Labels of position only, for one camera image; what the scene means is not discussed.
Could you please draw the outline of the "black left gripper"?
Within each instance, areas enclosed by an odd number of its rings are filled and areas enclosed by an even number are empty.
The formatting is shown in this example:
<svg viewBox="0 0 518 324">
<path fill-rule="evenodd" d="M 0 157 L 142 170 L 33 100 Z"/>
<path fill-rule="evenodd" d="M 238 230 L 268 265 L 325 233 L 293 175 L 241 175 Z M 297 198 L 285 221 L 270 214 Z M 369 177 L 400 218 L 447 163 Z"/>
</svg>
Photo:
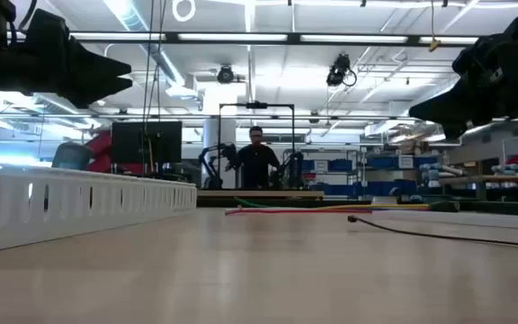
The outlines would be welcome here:
<svg viewBox="0 0 518 324">
<path fill-rule="evenodd" d="M 120 77 L 131 72 L 128 63 L 98 55 L 86 49 L 77 40 L 72 40 L 73 68 L 78 72 L 105 72 L 104 79 L 79 78 L 72 81 L 71 44 L 56 45 L 16 45 L 20 54 L 20 77 L 15 90 L 23 94 L 51 92 L 63 96 L 77 108 L 87 108 L 90 104 L 109 95 L 128 89 L 132 81 Z"/>
</svg>

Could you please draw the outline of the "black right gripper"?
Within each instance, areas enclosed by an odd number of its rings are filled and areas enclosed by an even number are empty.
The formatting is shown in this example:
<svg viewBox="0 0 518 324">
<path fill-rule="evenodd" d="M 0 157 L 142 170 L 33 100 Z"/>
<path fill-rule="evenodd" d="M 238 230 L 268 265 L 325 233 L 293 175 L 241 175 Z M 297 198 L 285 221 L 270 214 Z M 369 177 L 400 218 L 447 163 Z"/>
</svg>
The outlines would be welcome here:
<svg viewBox="0 0 518 324">
<path fill-rule="evenodd" d="M 518 62 L 474 62 L 450 90 L 413 105 L 411 117 L 442 124 L 447 139 L 493 118 L 518 117 Z"/>
</svg>

